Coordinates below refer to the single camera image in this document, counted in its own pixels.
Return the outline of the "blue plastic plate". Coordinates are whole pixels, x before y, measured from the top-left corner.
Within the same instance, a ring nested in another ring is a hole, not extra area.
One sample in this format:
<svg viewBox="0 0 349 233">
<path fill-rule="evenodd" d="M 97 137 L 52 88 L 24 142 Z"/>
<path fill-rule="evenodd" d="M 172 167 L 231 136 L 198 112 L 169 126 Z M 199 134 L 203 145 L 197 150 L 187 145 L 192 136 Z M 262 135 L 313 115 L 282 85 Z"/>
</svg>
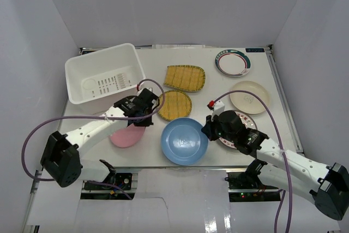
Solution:
<svg viewBox="0 0 349 233">
<path fill-rule="evenodd" d="M 161 133 L 161 149 L 165 157 L 181 166 L 199 162 L 207 152 L 208 138 L 201 131 L 202 124 L 192 118 L 178 118 L 169 122 Z"/>
</svg>

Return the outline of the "round woven bamboo tray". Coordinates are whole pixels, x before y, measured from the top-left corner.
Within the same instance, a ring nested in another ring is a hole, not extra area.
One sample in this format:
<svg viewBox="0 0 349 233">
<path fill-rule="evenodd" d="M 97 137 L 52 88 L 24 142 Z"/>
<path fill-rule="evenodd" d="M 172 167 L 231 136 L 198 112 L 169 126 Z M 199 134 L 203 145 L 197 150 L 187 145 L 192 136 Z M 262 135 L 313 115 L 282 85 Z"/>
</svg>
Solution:
<svg viewBox="0 0 349 233">
<path fill-rule="evenodd" d="M 181 117 L 188 117 L 192 110 L 192 101 L 190 97 L 182 92 L 170 90 L 165 92 L 165 96 L 160 96 L 160 104 L 164 102 L 162 108 L 158 111 L 161 118 L 166 121 L 172 121 Z"/>
</svg>

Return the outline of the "pink plastic plate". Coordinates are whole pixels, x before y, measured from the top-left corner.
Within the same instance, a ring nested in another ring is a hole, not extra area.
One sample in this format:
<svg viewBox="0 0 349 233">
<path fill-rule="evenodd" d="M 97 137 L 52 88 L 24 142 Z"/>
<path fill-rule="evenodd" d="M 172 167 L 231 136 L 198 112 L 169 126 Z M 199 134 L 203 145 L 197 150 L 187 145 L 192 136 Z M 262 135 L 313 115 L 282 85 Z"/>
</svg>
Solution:
<svg viewBox="0 0 349 233">
<path fill-rule="evenodd" d="M 113 133 L 110 136 L 110 141 L 119 148 L 131 147 L 141 140 L 145 130 L 145 127 L 137 127 L 132 124 Z"/>
</svg>

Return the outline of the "scoop-shaped woven bamboo tray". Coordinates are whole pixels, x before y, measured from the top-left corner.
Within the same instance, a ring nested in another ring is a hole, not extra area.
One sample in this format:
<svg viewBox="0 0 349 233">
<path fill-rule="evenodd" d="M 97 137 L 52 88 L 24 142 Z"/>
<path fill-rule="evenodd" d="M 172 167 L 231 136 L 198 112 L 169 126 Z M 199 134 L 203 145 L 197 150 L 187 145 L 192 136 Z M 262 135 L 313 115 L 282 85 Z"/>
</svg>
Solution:
<svg viewBox="0 0 349 233">
<path fill-rule="evenodd" d="M 164 85 L 186 92 L 198 92 L 206 81 L 205 71 L 195 65 L 169 65 Z"/>
</svg>

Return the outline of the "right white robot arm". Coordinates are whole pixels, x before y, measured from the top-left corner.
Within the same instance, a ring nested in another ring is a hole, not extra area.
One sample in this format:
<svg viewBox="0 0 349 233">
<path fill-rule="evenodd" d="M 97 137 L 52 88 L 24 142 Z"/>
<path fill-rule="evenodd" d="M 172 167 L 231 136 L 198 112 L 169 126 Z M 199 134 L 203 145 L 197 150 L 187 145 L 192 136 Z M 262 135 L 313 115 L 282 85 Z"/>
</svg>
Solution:
<svg viewBox="0 0 349 233">
<path fill-rule="evenodd" d="M 247 128 L 232 111 L 208 115 L 201 129 L 210 141 L 220 138 L 234 143 L 242 154 L 254 161 L 246 170 L 247 184 L 263 184 L 294 193 L 327 217 L 340 221 L 348 210 L 348 171 L 339 164 L 315 162 L 281 147 L 263 132 Z"/>
</svg>

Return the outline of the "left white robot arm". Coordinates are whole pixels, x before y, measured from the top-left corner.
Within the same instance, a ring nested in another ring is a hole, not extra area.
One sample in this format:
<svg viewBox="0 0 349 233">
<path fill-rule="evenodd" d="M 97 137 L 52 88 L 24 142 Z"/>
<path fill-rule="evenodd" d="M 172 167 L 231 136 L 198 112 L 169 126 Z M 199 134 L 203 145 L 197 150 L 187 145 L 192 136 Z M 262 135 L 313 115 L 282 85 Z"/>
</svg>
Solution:
<svg viewBox="0 0 349 233">
<path fill-rule="evenodd" d="M 159 105 L 159 97 L 150 88 L 114 103 L 100 120 L 91 121 L 66 134 L 52 133 L 40 163 L 62 188 L 77 180 L 96 181 L 109 189 L 115 183 L 115 169 L 108 162 L 84 160 L 82 157 L 95 145 L 118 130 L 130 125 L 148 127 L 152 118 L 144 118 Z"/>
</svg>

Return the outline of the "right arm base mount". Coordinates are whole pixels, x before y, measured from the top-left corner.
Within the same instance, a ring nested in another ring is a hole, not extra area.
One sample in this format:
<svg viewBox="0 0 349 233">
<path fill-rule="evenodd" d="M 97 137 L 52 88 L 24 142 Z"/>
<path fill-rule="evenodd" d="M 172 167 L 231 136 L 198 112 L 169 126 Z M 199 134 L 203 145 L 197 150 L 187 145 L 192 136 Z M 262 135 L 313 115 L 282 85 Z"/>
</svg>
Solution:
<svg viewBox="0 0 349 233">
<path fill-rule="evenodd" d="M 228 172 L 225 181 L 228 184 L 230 203 L 276 202 L 281 200 L 281 193 L 278 188 L 265 186 L 253 178 L 248 178 L 245 172 Z"/>
</svg>

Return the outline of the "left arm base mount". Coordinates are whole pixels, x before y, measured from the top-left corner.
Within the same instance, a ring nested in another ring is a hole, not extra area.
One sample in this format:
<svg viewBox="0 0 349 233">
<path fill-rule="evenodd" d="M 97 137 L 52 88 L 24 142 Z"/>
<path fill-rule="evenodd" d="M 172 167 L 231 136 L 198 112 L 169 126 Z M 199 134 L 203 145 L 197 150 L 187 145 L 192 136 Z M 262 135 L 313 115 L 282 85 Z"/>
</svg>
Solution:
<svg viewBox="0 0 349 233">
<path fill-rule="evenodd" d="M 82 200 L 132 200 L 136 184 L 132 173 L 115 173 L 101 184 L 85 182 L 80 199 Z"/>
</svg>

